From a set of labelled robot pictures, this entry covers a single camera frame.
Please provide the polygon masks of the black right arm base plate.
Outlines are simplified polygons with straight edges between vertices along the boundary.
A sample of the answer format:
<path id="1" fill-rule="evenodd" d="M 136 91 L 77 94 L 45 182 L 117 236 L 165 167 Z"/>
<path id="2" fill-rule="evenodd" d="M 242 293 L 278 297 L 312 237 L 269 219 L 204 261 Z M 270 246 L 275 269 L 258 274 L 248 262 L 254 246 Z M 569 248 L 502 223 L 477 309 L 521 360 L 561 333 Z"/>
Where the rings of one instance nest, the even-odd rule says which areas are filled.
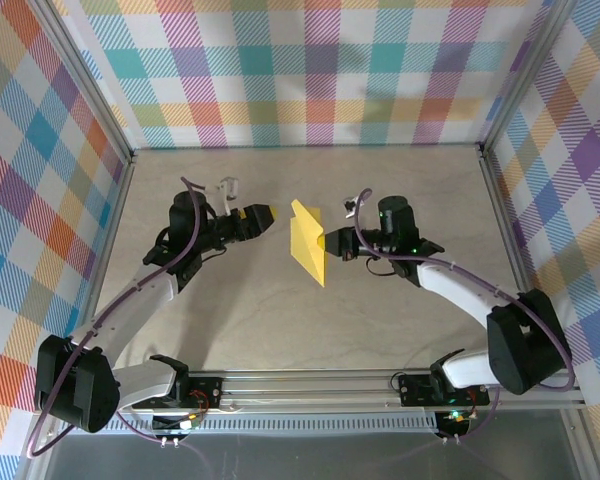
<path id="1" fill-rule="evenodd" d="M 397 380 L 403 407 L 477 407 L 490 404 L 485 387 L 455 388 L 438 374 L 400 374 Z"/>

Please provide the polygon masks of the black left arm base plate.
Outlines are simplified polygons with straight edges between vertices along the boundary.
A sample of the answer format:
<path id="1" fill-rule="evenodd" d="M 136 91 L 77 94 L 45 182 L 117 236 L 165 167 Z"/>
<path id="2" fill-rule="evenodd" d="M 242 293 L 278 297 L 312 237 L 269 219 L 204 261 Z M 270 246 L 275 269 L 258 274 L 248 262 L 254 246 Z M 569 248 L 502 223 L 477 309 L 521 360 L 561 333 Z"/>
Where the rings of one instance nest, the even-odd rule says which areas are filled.
<path id="1" fill-rule="evenodd" d="M 132 405 L 133 409 L 217 409 L 222 396 L 221 377 L 189 376 L 177 380 L 171 391 Z"/>

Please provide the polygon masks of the yellow square paper sheet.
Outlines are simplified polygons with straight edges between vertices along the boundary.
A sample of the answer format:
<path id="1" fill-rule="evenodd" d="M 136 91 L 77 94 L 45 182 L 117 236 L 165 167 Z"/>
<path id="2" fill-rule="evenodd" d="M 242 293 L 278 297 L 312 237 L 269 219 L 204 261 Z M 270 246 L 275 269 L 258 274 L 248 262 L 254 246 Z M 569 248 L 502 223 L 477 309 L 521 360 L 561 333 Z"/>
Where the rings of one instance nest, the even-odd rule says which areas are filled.
<path id="1" fill-rule="evenodd" d="M 290 252 L 292 257 L 322 287 L 326 282 L 325 232 L 319 208 L 307 207 L 298 199 L 291 203 Z"/>

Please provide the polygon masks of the grey metal panel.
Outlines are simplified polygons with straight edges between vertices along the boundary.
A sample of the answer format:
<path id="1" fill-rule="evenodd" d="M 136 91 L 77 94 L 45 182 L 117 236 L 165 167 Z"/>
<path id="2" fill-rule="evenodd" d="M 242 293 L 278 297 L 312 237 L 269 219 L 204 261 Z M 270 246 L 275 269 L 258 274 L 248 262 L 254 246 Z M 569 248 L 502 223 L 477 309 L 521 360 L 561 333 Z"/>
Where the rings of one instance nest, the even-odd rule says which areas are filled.
<path id="1" fill-rule="evenodd" d="M 34 480 L 581 480 L 569 453 L 403 435 L 203 436 L 162 448 L 135 435 L 73 436 Z"/>

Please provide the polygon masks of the aluminium frame cross rail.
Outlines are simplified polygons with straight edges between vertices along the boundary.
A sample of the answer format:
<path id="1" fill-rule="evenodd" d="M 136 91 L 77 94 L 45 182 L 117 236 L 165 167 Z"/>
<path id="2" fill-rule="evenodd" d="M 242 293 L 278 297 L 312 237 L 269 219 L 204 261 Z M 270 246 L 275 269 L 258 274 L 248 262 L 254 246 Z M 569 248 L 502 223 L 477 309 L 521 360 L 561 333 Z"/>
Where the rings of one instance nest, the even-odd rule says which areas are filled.
<path id="1" fill-rule="evenodd" d="M 220 401 L 209 413 L 223 414 L 327 414 L 378 413 L 406 411 L 448 412 L 469 410 L 471 406 L 402 407 L 395 369 L 309 369 L 198 371 L 194 377 L 220 377 Z M 491 405 L 498 410 L 582 409 L 584 397 L 579 387 L 569 392 L 554 392 L 534 387 L 517 396 L 501 390 L 495 401 L 495 387 L 488 388 L 491 403 L 477 405 L 486 414 Z"/>

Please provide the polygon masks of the small black circuit board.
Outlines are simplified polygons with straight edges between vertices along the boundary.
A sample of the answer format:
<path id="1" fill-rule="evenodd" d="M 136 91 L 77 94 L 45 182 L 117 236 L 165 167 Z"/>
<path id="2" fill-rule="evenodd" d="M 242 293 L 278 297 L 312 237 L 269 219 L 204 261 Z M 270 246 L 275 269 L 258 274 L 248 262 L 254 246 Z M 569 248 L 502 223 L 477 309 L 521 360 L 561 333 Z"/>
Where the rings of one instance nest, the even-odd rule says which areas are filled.
<path id="1" fill-rule="evenodd" d="M 179 416 L 155 415 L 151 420 L 154 433 L 186 435 L 197 428 L 205 418 L 204 413 L 188 412 Z"/>
<path id="2" fill-rule="evenodd" d="M 436 412 L 437 435 L 442 438 L 464 436 L 471 429 L 471 423 L 476 418 L 474 410 L 450 410 Z"/>

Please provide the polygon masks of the aluminium frame post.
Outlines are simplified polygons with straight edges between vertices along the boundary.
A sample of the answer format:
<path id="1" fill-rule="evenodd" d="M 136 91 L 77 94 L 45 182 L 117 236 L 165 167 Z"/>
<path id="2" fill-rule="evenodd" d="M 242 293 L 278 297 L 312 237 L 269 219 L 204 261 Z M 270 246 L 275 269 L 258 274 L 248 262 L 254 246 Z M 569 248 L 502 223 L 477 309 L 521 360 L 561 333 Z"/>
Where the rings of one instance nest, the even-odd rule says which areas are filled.
<path id="1" fill-rule="evenodd" d="M 53 0 L 26 0 L 62 63 L 73 78 L 94 116 L 126 164 L 133 163 L 134 150 L 117 122 L 97 82 L 74 42 L 66 24 L 57 12 Z"/>
<path id="2" fill-rule="evenodd" d="M 485 161 L 511 123 L 578 0 L 528 0 L 498 71 L 498 84 L 485 106 L 476 152 Z"/>

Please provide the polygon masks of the aluminium frame side rail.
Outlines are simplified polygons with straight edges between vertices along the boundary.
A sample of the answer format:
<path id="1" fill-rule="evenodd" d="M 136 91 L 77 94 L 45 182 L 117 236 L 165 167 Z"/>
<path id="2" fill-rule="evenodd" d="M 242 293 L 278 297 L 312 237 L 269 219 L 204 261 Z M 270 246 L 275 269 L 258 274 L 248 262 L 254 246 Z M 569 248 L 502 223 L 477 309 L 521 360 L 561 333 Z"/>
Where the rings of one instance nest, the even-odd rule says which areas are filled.
<path id="1" fill-rule="evenodd" d="M 135 163 L 136 158 L 134 152 L 131 152 L 131 157 L 125 162 L 124 168 L 122 169 L 121 182 L 117 190 L 111 215 L 108 219 L 107 228 L 105 229 L 106 236 L 102 242 L 102 250 L 95 263 L 94 277 L 86 291 L 87 295 L 84 308 L 81 311 L 79 319 L 76 321 L 77 326 L 81 326 L 86 321 L 90 320 L 96 312 L 125 202 L 131 186 Z"/>
<path id="2" fill-rule="evenodd" d="M 501 384 L 522 390 L 544 381 L 564 367 L 555 345 L 564 345 L 564 335 L 549 297 L 533 288 L 522 263 L 504 196 L 500 193 L 490 154 L 479 159 L 514 282 L 520 291 L 487 316 L 489 364 Z"/>

